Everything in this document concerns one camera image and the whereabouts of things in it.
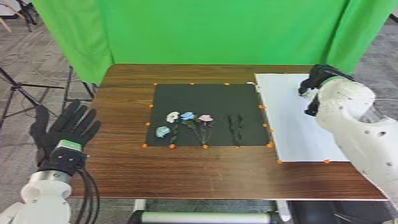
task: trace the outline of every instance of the pink flower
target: pink flower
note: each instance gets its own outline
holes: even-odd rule
[[[210,121],[213,121],[213,118],[210,117],[210,115],[203,115],[199,117],[199,120],[204,121],[204,122],[210,122]]]

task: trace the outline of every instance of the orange dot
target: orange dot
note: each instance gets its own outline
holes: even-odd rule
[[[270,142],[268,144],[267,144],[267,148],[272,148],[274,147],[274,142]]]

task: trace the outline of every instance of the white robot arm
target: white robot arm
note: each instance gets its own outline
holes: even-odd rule
[[[398,122],[377,115],[375,93],[330,66],[314,66],[300,94],[318,88],[309,115],[334,140],[352,165],[398,208]]]
[[[66,198],[71,195],[69,181],[75,173],[82,175],[85,183],[85,200],[76,223],[80,224],[84,218],[85,223],[96,222],[100,193],[94,179],[85,171],[84,146],[98,133],[101,123],[94,121],[96,111],[91,110],[87,114],[85,111],[87,107],[80,105],[80,101],[73,101],[48,129],[48,110],[43,106],[36,107],[30,135],[39,149],[37,172],[21,189],[23,203],[16,203],[0,213],[0,224],[69,223],[71,208]]]

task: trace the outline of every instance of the white board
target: white board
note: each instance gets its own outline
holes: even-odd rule
[[[304,113],[311,101],[299,96],[307,74],[256,74],[277,157],[284,162],[348,161],[332,134]]]

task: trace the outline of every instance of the floor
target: floor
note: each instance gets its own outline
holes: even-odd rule
[[[34,32],[28,33],[21,20],[7,20],[7,23],[14,32],[7,33],[0,26],[2,68],[20,82],[64,86],[69,64],[44,25],[36,26]],[[361,58],[355,68],[355,79],[371,87],[380,98],[398,100],[398,24],[393,21],[386,22],[380,34]],[[5,106],[7,86],[7,83],[0,80],[0,108]],[[28,91],[39,97],[43,90],[28,88]],[[52,90],[44,100],[48,108],[57,113],[60,111],[62,94],[60,90]],[[87,92],[78,81],[73,82],[71,97],[87,98]],[[382,112],[398,118],[396,102],[380,102],[378,108]],[[18,111],[27,107],[28,102],[23,101],[18,95],[11,110]],[[28,111],[25,114],[11,117],[0,133],[0,211],[20,201],[20,189],[36,171],[36,146],[28,136],[28,126],[34,122],[32,115],[32,111]],[[76,212],[80,200],[71,200],[69,202]],[[151,200],[147,205],[153,211],[265,212],[274,208],[274,204],[261,200]],[[98,223],[126,223],[133,201],[101,200],[101,208]]]

